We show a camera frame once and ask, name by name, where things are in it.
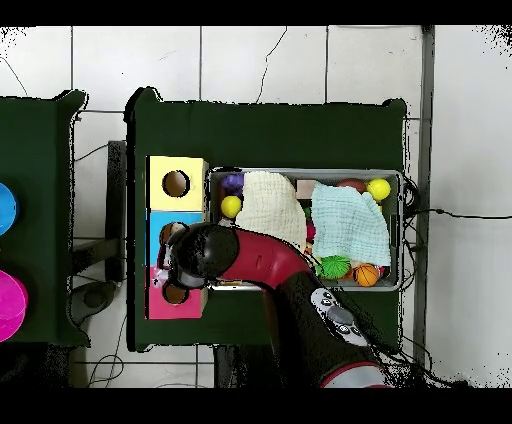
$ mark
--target purple ball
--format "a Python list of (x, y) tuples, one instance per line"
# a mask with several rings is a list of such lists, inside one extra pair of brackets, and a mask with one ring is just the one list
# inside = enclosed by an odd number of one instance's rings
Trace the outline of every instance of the purple ball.
[(241, 190), (244, 186), (244, 174), (229, 174), (226, 175), (222, 181), (221, 185), (226, 190), (237, 191)]

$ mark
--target gray bin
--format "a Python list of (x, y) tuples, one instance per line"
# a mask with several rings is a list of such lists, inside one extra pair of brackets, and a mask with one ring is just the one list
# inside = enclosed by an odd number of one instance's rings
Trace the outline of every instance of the gray bin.
[[(268, 171), (277, 172), (286, 176), (290, 182), (296, 186), (296, 181), (316, 180), (325, 185), (334, 186), (338, 181), (344, 178), (358, 178), (368, 181), (373, 178), (384, 178), (391, 186), (390, 195), (381, 202), (382, 214), (388, 225), (391, 253), (390, 273), (386, 278), (381, 278), (377, 284), (372, 287), (361, 287), (355, 281), (349, 280), (323, 280), (324, 284), (332, 289), (336, 287), (345, 291), (393, 291), (400, 287), (403, 275), (403, 177), (397, 171), (387, 170), (358, 170), (358, 169), (298, 169), (298, 168), (238, 168), (240, 172), (246, 173), (251, 171)], [(219, 207), (219, 185), (221, 179), (228, 175), (236, 173), (236, 171), (226, 171), (225, 168), (215, 168), (210, 170), (206, 183), (210, 192), (210, 221), (218, 222), (221, 218)], [(249, 283), (241, 286), (214, 286), (216, 290), (261, 290)]]

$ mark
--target magenta disc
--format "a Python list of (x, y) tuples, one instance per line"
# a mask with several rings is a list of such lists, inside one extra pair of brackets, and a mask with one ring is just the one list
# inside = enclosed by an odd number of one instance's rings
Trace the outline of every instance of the magenta disc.
[(20, 315), (26, 306), (23, 285), (9, 274), (0, 271), (0, 320)]
[(21, 327), (24, 318), (25, 310), (23, 310), (21, 314), (19, 314), (17, 317), (14, 317), (13, 319), (0, 320), (0, 342), (11, 338)]

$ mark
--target colorful block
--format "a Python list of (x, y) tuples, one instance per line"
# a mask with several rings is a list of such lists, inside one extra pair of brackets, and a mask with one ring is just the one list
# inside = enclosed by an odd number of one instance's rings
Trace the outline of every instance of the colorful block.
[[(151, 210), (197, 212), (204, 211), (204, 180), (208, 164), (201, 158), (150, 156), (149, 207)], [(164, 189), (164, 178), (171, 172), (181, 172), (188, 180), (188, 192), (173, 197)]]
[(162, 289), (155, 287), (151, 282), (156, 276), (157, 269), (150, 267), (150, 281), (146, 282), (146, 290), (149, 291), (149, 319), (198, 319), (203, 314), (204, 307), (208, 300), (208, 289), (191, 290), (188, 299), (180, 305), (168, 303)]
[[(164, 225), (171, 222), (182, 222), (183, 224), (195, 224), (203, 222), (202, 212), (166, 212), (151, 211), (149, 214), (149, 265), (156, 265), (158, 251), (160, 250), (160, 231)], [(147, 265), (146, 244), (144, 244), (144, 265)]]

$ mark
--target towel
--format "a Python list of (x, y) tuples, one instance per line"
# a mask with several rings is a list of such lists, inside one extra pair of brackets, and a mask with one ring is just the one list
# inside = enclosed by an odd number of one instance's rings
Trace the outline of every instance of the towel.
[(313, 255), (391, 265), (386, 221), (370, 193), (317, 182), (311, 201), (316, 228)]
[(243, 195), (236, 225), (280, 238), (304, 252), (306, 216), (295, 198), (295, 188), (286, 177), (266, 171), (248, 172)]

